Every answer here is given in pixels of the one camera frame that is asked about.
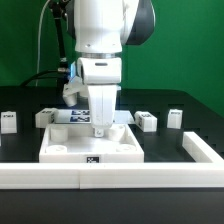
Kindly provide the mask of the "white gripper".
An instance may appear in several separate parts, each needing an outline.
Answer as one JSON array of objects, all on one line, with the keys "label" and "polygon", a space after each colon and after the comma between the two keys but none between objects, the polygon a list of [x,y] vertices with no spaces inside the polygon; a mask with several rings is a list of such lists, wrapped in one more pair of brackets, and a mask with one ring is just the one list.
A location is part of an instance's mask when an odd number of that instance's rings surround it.
[{"label": "white gripper", "polygon": [[104,130],[112,126],[117,85],[121,82],[121,59],[93,59],[80,57],[78,74],[87,87],[91,124],[94,136],[101,138]]}]

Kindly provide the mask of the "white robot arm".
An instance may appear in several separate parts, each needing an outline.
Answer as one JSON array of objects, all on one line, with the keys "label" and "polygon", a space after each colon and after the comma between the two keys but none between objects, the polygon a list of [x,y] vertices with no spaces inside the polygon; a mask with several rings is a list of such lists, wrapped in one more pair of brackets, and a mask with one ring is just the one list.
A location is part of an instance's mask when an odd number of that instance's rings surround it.
[{"label": "white robot arm", "polygon": [[63,97],[73,106],[78,92],[87,95],[94,134],[101,137],[114,120],[122,77],[119,54],[124,45],[141,45],[152,35],[154,7],[151,0],[71,0],[66,10],[79,57]]}]

